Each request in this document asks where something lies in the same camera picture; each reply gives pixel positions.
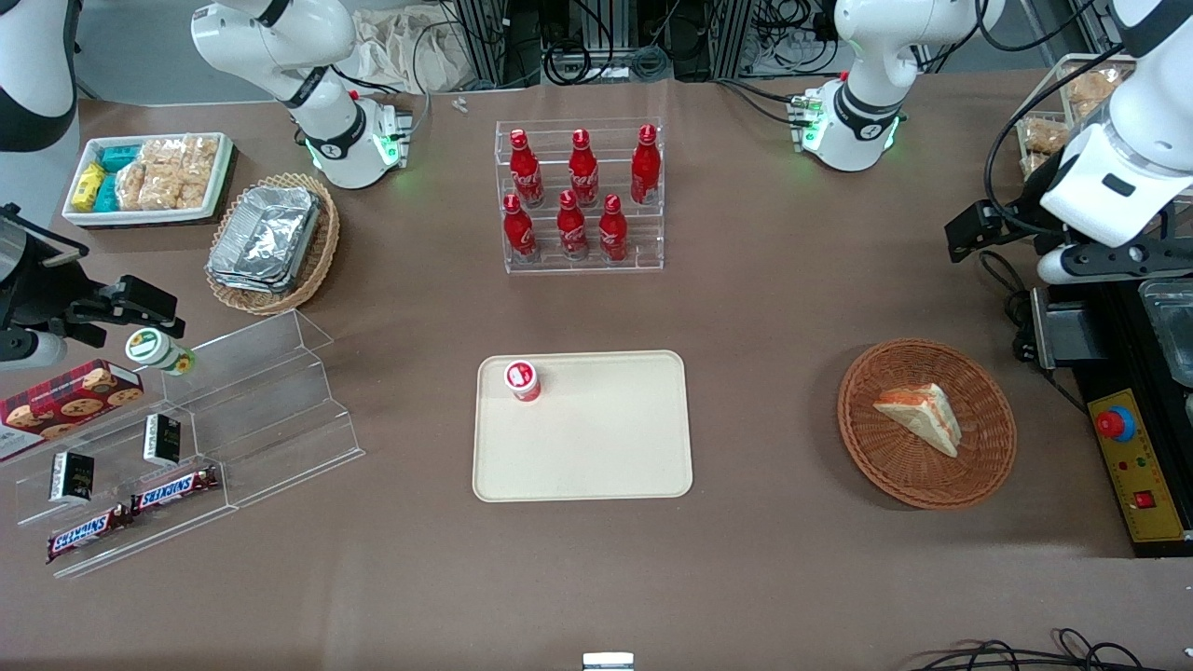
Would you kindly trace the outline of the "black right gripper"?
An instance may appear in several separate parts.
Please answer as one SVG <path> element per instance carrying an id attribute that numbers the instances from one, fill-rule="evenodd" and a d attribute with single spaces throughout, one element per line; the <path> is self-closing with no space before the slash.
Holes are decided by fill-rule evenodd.
<path id="1" fill-rule="evenodd" d="M 30 224 L 17 205 L 4 205 L 4 347 L 38 347 L 41 336 L 58 336 L 89 347 L 101 347 L 107 333 L 95 322 L 141 324 L 184 338 L 185 320 L 177 318 L 177 297 L 132 275 L 115 284 L 91 281 L 78 263 L 86 250 L 63 251 L 37 238 L 47 234 Z"/>

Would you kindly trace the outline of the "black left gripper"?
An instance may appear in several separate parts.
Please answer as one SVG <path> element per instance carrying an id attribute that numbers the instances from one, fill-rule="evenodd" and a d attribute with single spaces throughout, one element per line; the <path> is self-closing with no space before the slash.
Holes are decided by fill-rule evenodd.
<path id="1" fill-rule="evenodd" d="M 979 250 L 1002 245 L 1003 226 L 1013 240 L 1032 238 L 1036 247 L 1065 244 L 1063 222 L 1041 205 L 1041 197 L 1052 186 L 1061 164 L 1062 156 L 1057 153 L 1031 171 L 1022 193 L 1005 207 L 1008 215 L 1003 216 L 1003 224 L 997 209 L 988 199 L 972 203 L 952 218 L 945 226 L 950 261 L 960 264 Z"/>

